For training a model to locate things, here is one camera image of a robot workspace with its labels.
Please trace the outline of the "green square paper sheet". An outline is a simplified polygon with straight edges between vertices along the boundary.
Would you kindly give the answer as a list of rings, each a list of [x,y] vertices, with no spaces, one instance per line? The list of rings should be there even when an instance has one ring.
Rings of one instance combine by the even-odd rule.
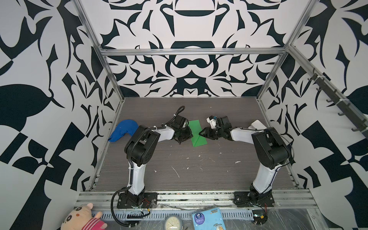
[[[207,145],[206,139],[199,135],[199,133],[202,131],[200,121],[199,120],[189,121],[189,127],[193,135],[193,137],[191,138],[193,147],[200,147],[200,146]]]

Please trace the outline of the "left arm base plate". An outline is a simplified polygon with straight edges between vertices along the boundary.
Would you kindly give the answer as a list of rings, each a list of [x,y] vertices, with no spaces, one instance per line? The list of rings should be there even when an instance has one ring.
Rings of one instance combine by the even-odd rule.
[[[119,194],[117,208],[143,208],[148,209],[157,204],[158,193],[140,193],[134,195],[131,192],[124,192]]]

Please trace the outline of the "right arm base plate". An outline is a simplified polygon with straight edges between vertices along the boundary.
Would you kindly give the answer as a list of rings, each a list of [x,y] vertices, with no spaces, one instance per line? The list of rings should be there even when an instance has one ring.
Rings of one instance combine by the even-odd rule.
[[[272,195],[272,190],[265,192],[263,194],[259,194],[256,190],[251,190],[249,192],[234,192],[234,200],[233,203],[239,207],[251,207],[251,206],[274,206],[274,198]]]

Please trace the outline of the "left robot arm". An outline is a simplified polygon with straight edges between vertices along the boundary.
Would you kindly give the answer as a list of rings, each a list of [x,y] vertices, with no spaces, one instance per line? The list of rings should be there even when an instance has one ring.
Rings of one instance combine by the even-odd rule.
[[[174,116],[169,123],[160,127],[140,125],[125,146],[129,163],[128,190],[124,193],[126,198],[135,206],[142,203],[145,193],[146,165],[151,160],[159,142],[175,140],[181,144],[192,137],[189,120],[180,115]]]

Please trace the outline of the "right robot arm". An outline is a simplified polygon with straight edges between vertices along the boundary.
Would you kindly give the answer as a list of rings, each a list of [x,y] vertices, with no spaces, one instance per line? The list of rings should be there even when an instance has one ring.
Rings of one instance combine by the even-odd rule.
[[[274,127],[266,127],[261,121],[254,121],[248,128],[233,127],[227,116],[207,118],[209,126],[199,132],[201,137],[218,140],[224,138],[229,141],[253,144],[260,166],[257,176],[250,186],[248,200],[257,202],[272,194],[272,184],[281,167],[291,157],[291,150],[287,147],[282,136]]]

